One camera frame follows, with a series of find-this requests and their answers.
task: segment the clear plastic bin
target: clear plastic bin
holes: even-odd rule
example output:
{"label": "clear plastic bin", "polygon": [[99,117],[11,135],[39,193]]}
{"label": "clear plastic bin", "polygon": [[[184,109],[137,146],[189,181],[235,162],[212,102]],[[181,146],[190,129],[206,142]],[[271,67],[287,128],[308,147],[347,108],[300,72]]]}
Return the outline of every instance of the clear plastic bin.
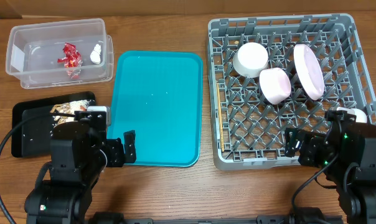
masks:
{"label": "clear plastic bin", "polygon": [[[83,64],[78,79],[71,79],[63,63],[65,43],[76,45]],[[90,60],[101,45],[101,64]],[[12,28],[7,47],[6,72],[20,79],[26,89],[110,81],[113,77],[113,43],[102,19],[49,22]]]}

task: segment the snack package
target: snack package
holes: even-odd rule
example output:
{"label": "snack package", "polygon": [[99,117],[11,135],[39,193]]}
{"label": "snack package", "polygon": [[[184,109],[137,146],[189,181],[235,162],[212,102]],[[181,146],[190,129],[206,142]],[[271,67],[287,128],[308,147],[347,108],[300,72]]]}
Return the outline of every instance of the snack package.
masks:
{"label": "snack package", "polygon": [[[73,44],[65,43],[65,47],[62,49],[65,53],[65,57],[58,59],[58,63],[63,63],[65,68],[81,67],[83,60],[80,53],[76,50],[76,46]],[[78,79],[80,69],[67,71],[68,76],[71,79]]]}

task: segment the blue tray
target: blue tray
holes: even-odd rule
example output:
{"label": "blue tray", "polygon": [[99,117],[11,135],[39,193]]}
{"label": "blue tray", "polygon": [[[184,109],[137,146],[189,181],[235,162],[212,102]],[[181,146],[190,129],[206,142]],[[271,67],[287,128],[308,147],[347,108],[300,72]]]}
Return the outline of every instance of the blue tray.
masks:
{"label": "blue tray", "polygon": [[199,158],[203,62],[192,53],[119,58],[108,138],[136,131],[134,165],[189,167]]}

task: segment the yellow pencil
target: yellow pencil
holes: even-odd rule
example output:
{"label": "yellow pencil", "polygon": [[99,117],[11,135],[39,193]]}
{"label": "yellow pencil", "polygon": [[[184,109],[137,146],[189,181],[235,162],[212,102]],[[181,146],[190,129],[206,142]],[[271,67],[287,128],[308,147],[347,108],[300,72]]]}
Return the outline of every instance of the yellow pencil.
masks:
{"label": "yellow pencil", "polygon": [[224,137],[223,137],[223,120],[221,118],[221,101],[220,101],[220,87],[219,83],[217,85],[217,99],[219,101],[219,126],[220,126],[220,141],[221,141],[221,152],[224,152]]}

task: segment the gray plastic crate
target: gray plastic crate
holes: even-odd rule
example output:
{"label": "gray plastic crate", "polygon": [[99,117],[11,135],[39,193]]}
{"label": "gray plastic crate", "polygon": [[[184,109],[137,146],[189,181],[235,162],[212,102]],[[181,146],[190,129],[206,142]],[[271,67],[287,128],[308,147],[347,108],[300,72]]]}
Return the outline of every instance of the gray plastic crate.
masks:
{"label": "gray plastic crate", "polygon": [[[247,42],[265,46],[268,68],[280,67],[288,74],[291,96],[279,105],[264,103],[257,78],[234,71],[233,55]],[[310,46],[321,65],[325,90],[320,100],[306,96],[294,71],[293,47],[298,43]],[[330,107],[363,109],[376,124],[375,93],[354,20],[348,14],[214,19],[209,22],[207,50],[214,164],[220,170],[298,164],[297,156],[284,156],[285,128],[326,133],[329,124],[323,116]]]}

